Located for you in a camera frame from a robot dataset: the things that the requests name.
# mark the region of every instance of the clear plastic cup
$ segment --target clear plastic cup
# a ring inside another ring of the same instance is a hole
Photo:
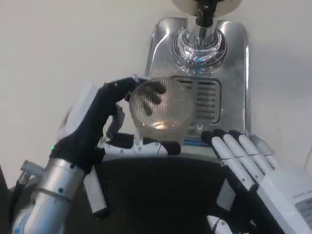
[[[140,137],[183,144],[194,102],[181,83],[171,78],[149,80],[131,94],[129,107]]]

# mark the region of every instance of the silver metal cylinder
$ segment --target silver metal cylinder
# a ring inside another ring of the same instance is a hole
[[[194,49],[204,49],[213,44],[216,37],[216,20],[211,27],[200,27],[196,24],[196,17],[187,18],[187,39]]]
[[[25,221],[14,226],[23,234],[62,233],[70,201],[84,177],[84,171],[73,164],[63,159],[50,159],[41,182],[32,194],[29,212],[21,214]]]
[[[19,230],[21,233],[62,234],[70,202],[42,192],[34,195],[35,204],[25,217],[24,227],[23,223],[20,223]]]
[[[37,189],[71,200],[85,177],[82,169],[63,159],[50,159]]]

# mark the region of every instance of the black surface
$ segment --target black surface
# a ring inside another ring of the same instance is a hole
[[[113,214],[97,221],[80,189],[66,220],[66,233],[210,233],[206,215],[215,214],[223,180],[215,162],[158,158],[105,163],[101,181]],[[19,208],[29,203],[32,190],[26,189]]]
[[[6,233],[8,230],[8,201],[10,192],[4,180],[0,167],[0,233]]]

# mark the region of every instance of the metal grille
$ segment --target metal grille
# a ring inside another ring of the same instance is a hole
[[[199,137],[202,131],[208,130],[209,124],[219,122],[220,83],[210,78],[173,77],[173,79],[192,92],[195,108],[189,136]]]

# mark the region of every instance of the coffee machine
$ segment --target coffee machine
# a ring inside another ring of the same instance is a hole
[[[186,145],[200,146],[203,131],[248,133],[249,48],[245,27],[217,20],[240,0],[173,0],[189,15],[164,18],[152,34],[146,75],[181,82],[195,101]]]

